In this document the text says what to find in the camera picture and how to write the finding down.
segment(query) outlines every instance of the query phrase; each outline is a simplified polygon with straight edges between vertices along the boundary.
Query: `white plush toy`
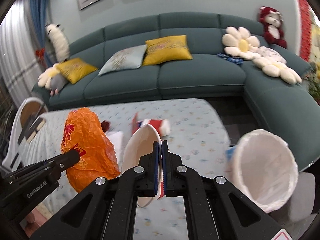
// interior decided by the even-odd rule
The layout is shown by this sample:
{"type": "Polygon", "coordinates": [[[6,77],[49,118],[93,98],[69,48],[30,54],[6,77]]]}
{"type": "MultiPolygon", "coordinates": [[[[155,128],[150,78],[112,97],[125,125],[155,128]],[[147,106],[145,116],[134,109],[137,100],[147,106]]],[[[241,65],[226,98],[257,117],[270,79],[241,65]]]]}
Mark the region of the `white plush toy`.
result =
{"type": "Polygon", "coordinates": [[[271,58],[271,60],[287,64],[287,61],[280,55],[279,52],[275,51],[274,49],[261,46],[258,48],[257,53],[259,53],[261,57],[271,58]]]}
{"type": "Polygon", "coordinates": [[[258,57],[253,60],[253,63],[270,77],[280,77],[288,84],[302,83],[297,72],[286,64],[275,61],[272,57],[258,57]]]}
{"type": "Polygon", "coordinates": [[[70,50],[69,42],[59,27],[55,24],[47,25],[46,33],[56,52],[57,61],[61,63],[70,57],[70,50]]]}
{"type": "Polygon", "coordinates": [[[56,76],[60,71],[56,68],[57,64],[54,64],[53,67],[47,68],[39,77],[38,77],[38,86],[45,87],[47,90],[51,90],[50,81],[51,78],[56,76]]]}
{"type": "Polygon", "coordinates": [[[260,41],[256,36],[251,36],[251,33],[244,27],[228,27],[225,35],[222,37],[222,44],[226,47],[224,51],[232,57],[242,57],[245,60],[253,60],[260,57],[257,50],[260,46],[260,41]]]}

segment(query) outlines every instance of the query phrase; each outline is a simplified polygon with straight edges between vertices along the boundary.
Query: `blue curtain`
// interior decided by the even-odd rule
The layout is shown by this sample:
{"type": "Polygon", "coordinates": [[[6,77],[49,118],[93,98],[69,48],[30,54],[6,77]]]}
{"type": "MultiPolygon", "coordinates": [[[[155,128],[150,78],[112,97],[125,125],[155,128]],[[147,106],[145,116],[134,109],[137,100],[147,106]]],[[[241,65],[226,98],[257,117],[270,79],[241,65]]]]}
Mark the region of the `blue curtain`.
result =
{"type": "MultiPolygon", "coordinates": [[[[40,49],[45,47],[45,25],[46,25],[46,15],[47,15],[47,5],[49,0],[29,0],[30,2],[30,11],[31,18],[34,25],[34,30],[37,35],[37,39],[41,46],[40,49]]],[[[53,63],[49,57],[49,55],[44,53],[44,60],[47,67],[52,67],[53,63]]]]}

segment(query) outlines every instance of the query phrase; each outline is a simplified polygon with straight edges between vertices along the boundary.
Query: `light blue pillow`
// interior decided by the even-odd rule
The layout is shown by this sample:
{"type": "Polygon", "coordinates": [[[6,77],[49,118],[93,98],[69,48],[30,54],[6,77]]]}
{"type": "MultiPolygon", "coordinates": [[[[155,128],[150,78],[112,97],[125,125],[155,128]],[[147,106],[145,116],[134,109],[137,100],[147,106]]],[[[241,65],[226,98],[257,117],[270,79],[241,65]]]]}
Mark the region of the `light blue pillow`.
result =
{"type": "Polygon", "coordinates": [[[140,45],[116,52],[107,61],[107,63],[105,63],[98,76],[101,76],[110,71],[140,68],[146,49],[147,45],[140,45]]]}

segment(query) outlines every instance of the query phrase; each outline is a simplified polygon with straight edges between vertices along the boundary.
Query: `sofa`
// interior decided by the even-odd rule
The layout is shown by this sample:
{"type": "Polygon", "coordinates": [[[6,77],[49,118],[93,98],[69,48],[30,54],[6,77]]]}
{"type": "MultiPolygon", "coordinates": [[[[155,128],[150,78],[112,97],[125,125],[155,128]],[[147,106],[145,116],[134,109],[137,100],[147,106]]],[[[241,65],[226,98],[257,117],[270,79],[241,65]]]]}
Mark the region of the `sofa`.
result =
{"type": "Polygon", "coordinates": [[[102,29],[70,45],[71,58],[80,57],[102,68],[117,51],[142,45],[146,40],[187,35],[192,60],[165,62],[98,76],[99,70],[56,96],[33,88],[50,110],[134,101],[242,96],[261,128],[281,138],[293,152],[300,170],[320,156],[320,107],[300,84],[290,85],[266,76],[251,61],[242,66],[217,56],[228,26],[245,27],[261,45],[278,51],[287,65],[302,76],[309,64],[299,56],[263,38],[261,23],[231,15],[176,12],[140,17],[102,29]]]}

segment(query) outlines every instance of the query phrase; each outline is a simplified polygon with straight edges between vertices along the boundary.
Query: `patterned tablecloth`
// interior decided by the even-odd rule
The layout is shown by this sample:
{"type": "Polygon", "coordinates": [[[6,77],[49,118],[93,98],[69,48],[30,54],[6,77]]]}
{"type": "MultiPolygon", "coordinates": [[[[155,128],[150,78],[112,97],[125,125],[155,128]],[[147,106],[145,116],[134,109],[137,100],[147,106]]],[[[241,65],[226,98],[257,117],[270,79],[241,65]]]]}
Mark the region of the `patterned tablecloth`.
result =
{"type": "MultiPolygon", "coordinates": [[[[100,121],[111,122],[111,131],[122,131],[124,139],[122,153],[131,136],[131,121],[136,112],[139,119],[168,119],[171,134],[168,140],[171,152],[182,158],[184,165],[195,169],[201,176],[214,178],[223,175],[228,178],[225,151],[230,141],[216,111],[205,100],[178,99],[165,101],[138,102],[109,106],[90,107],[100,121]]],[[[70,110],[43,114],[46,124],[27,144],[20,145],[22,162],[29,165],[59,155],[65,120],[70,110]]],[[[75,195],[66,173],[59,180],[60,186],[43,203],[56,213],[75,195]]],[[[145,208],[137,208],[134,239],[151,240],[187,239],[187,224],[183,197],[166,198],[151,202],[145,208]]]]}

